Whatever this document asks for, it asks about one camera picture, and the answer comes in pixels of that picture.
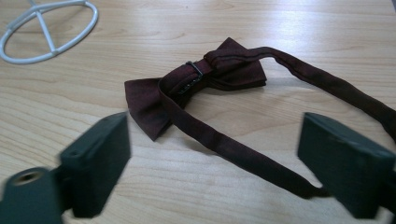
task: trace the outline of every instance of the white wire stand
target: white wire stand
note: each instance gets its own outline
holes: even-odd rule
[[[23,12],[15,21],[12,21],[7,26],[6,33],[0,39],[0,56],[8,63],[38,63],[53,58],[56,55],[72,48],[79,41],[81,41],[92,30],[93,26],[96,24],[98,20],[98,10],[92,3],[88,2],[88,0],[69,0],[63,2],[42,4],[42,5],[36,5],[34,0],[28,0],[28,1],[32,5],[32,7],[26,10],[25,12]],[[88,24],[88,26],[79,35],[77,35],[76,37],[74,37],[72,40],[65,43],[64,45],[60,46],[59,48],[55,48],[53,41],[50,37],[49,29],[47,28],[47,25],[44,22],[42,14],[59,7],[70,7],[70,6],[90,7],[93,12],[92,19]],[[16,30],[18,30],[26,22],[30,21],[35,17],[38,18],[44,36],[46,37],[47,42],[49,44],[49,53],[36,56],[33,58],[11,58],[7,56],[5,50],[6,50],[6,43],[9,40],[9,38]]]

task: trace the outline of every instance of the metal slider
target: metal slider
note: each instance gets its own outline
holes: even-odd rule
[[[195,72],[198,74],[198,78],[194,79],[192,82],[190,82],[189,84],[184,86],[181,89],[181,91],[178,92],[178,94],[183,94],[184,92],[189,90],[193,85],[195,85],[198,81],[200,81],[202,79],[202,77],[204,76],[204,74],[199,70],[199,68],[192,61],[186,62],[186,65],[190,65],[195,70]]]

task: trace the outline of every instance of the dark red bow tie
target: dark red bow tie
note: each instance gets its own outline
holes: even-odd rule
[[[396,141],[396,112],[393,109],[343,79],[285,52],[271,48],[245,49],[231,38],[217,50],[207,53],[201,61],[181,65],[165,77],[125,82],[130,113],[152,140],[175,124],[225,160],[302,198],[328,196],[326,190],[314,187],[300,175],[217,132],[183,110],[190,98],[205,87],[236,91],[264,86],[266,77],[259,59],[265,57],[275,58],[300,80],[363,110],[378,120]]]

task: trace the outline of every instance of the light wood surface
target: light wood surface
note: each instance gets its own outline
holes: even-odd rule
[[[92,0],[99,22],[75,47],[28,65],[0,61],[0,180],[58,154],[105,116],[126,111],[126,80],[163,77],[202,58],[228,36],[246,48],[269,46],[341,77],[396,108],[396,13],[390,0]],[[0,33],[29,7],[0,0]],[[83,7],[45,15],[55,43],[91,18]],[[9,55],[47,52],[38,22],[8,41]],[[204,90],[187,110],[319,185],[296,157],[302,115],[338,119],[396,152],[382,127],[361,111],[262,60],[267,86]],[[251,175],[172,127],[152,142],[129,121],[133,156],[103,214],[67,223],[388,223],[356,220],[335,199],[303,200]]]

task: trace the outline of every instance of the dark green clamp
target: dark green clamp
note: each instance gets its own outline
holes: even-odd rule
[[[12,176],[0,203],[0,223],[59,224],[62,213],[99,215],[131,157],[127,114],[99,120],[61,155],[61,165]]]
[[[396,212],[395,154],[340,122],[305,113],[298,157],[355,218]]]

